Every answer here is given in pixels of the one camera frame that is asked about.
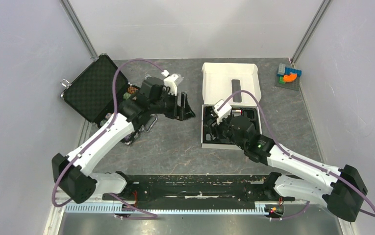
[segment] open black case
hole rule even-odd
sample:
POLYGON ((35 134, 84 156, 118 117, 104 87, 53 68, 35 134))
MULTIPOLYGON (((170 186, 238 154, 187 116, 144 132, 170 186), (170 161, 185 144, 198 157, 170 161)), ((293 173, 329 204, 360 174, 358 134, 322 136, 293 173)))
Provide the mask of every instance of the open black case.
MULTIPOLYGON (((72 83, 63 81, 66 89, 60 97, 75 109, 82 117, 98 128, 106 122, 107 114, 114 113, 112 99, 112 80, 117 70, 115 63, 104 53, 85 69, 72 83)), ((116 82, 117 102, 120 104, 125 93, 134 93, 140 88, 131 85, 120 72, 116 82)), ((122 140, 126 144, 139 135, 139 130, 122 140)))

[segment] white wall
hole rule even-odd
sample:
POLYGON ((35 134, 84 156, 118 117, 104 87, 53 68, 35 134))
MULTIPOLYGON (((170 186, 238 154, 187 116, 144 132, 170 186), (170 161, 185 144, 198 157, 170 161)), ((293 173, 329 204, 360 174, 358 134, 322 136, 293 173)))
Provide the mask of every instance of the white wall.
MULTIPOLYGON (((333 1, 297 66, 324 159, 355 166, 375 203, 375 1, 333 1)), ((375 234, 375 218, 355 224, 375 234)))
POLYGON ((321 0, 70 0, 112 59, 291 57, 321 0))
POLYGON ((89 58, 57 0, 0 0, 0 235, 42 234, 51 158, 76 146, 83 123, 60 81, 89 58))

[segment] gray baseplate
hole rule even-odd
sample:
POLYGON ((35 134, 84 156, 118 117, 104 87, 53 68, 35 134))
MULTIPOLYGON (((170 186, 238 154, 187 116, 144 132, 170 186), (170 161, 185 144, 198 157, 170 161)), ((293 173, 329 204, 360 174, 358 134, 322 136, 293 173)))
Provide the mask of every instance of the gray baseplate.
POLYGON ((279 77, 275 75, 275 86, 291 89, 294 91, 299 91, 300 90, 300 77, 297 77, 293 82, 286 82, 285 84, 281 84, 279 82, 279 77))

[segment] gray floor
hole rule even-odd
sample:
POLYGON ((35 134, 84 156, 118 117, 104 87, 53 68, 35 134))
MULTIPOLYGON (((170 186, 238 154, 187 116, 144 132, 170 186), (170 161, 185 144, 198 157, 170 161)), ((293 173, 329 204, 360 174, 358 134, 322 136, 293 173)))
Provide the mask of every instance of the gray floor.
MULTIPOLYGON (((285 205, 285 215, 302 205, 285 205)), ((342 235, 335 216, 312 205, 301 216, 270 222, 261 215, 159 215, 157 220, 116 219, 111 214, 67 213, 60 235, 342 235)))
MULTIPOLYGON (((261 105, 278 140, 298 153, 320 160, 301 93, 274 86, 278 64, 289 64, 288 59, 166 59, 156 62, 170 73, 182 74, 184 81, 179 85, 179 91, 188 94, 190 106, 197 116, 200 116, 203 104, 201 68, 204 62, 256 64, 261 105)), ((135 85, 141 85, 145 74, 161 77, 156 68, 146 63, 129 64, 123 73, 135 85)), ((263 134, 267 135, 262 125, 263 134)), ((117 144, 94 172, 117 170, 126 174, 269 174, 273 168, 250 161, 240 150, 202 149, 200 117, 180 122, 160 116, 150 133, 143 133, 129 147, 117 144)))

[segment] green block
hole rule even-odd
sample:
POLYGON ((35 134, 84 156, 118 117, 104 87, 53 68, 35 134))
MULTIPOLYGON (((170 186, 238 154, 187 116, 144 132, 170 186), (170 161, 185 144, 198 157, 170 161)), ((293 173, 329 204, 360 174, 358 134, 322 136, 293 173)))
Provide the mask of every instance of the green block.
POLYGON ((285 84, 285 82, 284 82, 284 77, 279 77, 279 83, 280 83, 280 84, 285 84))

